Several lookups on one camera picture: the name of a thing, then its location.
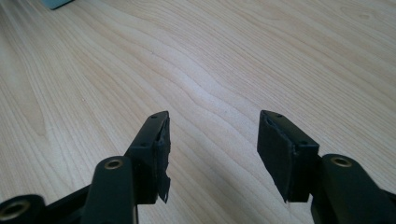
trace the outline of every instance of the black plastic part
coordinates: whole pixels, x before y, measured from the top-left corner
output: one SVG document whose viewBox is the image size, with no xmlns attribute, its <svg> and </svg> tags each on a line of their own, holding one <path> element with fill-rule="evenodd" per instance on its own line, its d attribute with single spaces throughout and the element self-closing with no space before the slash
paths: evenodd
<svg viewBox="0 0 396 224">
<path fill-rule="evenodd" d="M 155 203 L 158 195 L 166 203 L 170 187 L 166 174 L 170 148 L 168 112 L 148 117 L 125 153 L 132 161 L 138 204 Z"/>
<path fill-rule="evenodd" d="M 354 160 L 322 157 L 321 182 L 339 223 L 396 223 L 396 208 Z"/>
<path fill-rule="evenodd" d="M 263 110 L 257 151 L 284 201 L 307 202 L 319 144 L 286 117 Z"/>
<path fill-rule="evenodd" d="M 131 161 L 111 157 L 96 166 L 81 224 L 137 223 Z"/>
<path fill-rule="evenodd" d="M 44 200 L 38 195 L 17 196 L 0 204 L 0 223 L 41 223 L 40 217 L 44 209 Z"/>
</svg>

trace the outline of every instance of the metal ring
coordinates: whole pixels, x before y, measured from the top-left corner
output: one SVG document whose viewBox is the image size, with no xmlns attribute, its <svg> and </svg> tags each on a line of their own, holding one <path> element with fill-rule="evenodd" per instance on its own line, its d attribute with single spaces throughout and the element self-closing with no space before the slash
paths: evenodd
<svg viewBox="0 0 396 224">
<path fill-rule="evenodd" d="M 11 220 L 26 212 L 30 207 L 27 200 L 20 200 L 7 205 L 0 211 L 0 221 Z"/>
<path fill-rule="evenodd" d="M 121 167 L 122 165 L 123 165 L 122 160 L 114 159 L 114 160 L 106 162 L 105 168 L 107 170 L 114 170 L 114 169 Z"/>
<path fill-rule="evenodd" d="M 342 157 L 333 157 L 331 158 L 332 163 L 341 166 L 341 167 L 351 167 L 352 166 L 352 162 L 350 162 L 349 160 L 342 158 Z"/>
</svg>

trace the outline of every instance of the light wood tabletop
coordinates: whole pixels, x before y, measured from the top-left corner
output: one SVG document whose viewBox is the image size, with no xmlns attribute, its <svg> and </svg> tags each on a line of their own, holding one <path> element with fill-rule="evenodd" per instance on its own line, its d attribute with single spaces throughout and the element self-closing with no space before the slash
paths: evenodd
<svg viewBox="0 0 396 224">
<path fill-rule="evenodd" d="M 396 2 L 0 1 L 1 202 L 85 187 L 168 110 L 169 200 L 141 223 L 313 223 L 257 153 L 262 109 L 396 192 Z"/>
</svg>

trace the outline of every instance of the wood grain surface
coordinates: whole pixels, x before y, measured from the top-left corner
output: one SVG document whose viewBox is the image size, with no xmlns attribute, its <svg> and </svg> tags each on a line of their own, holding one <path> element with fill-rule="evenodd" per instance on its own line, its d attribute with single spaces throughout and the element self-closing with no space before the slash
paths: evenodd
<svg viewBox="0 0 396 224">
<path fill-rule="evenodd" d="M 396 192 L 394 0 L 0 1 L 0 201 L 91 183 L 168 110 L 168 204 L 141 223 L 313 223 L 256 151 L 262 109 Z"/>
</svg>

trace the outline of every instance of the black clamp jaw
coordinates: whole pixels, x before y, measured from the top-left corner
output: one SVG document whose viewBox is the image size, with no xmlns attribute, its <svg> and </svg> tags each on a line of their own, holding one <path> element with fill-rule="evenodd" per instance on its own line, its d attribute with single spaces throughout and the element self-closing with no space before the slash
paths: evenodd
<svg viewBox="0 0 396 224">
<path fill-rule="evenodd" d="M 260 115 L 257 150 L 285 202 L 313 196 L 315 223 L 396 223 L 396 197 L 354 160 L 318 155 L 319 144 L 286 117 Z"/>
<path fill-rule="evenodd" d="M 138 204 L 168 199 L 170 149 L 163 111 L 148 117 L 124 156 L 98 163 L 90 186 L 47 206 L 38 195 L 12 198 L 0 204 L 0 223 L 138 223 Z"/>
</svg>

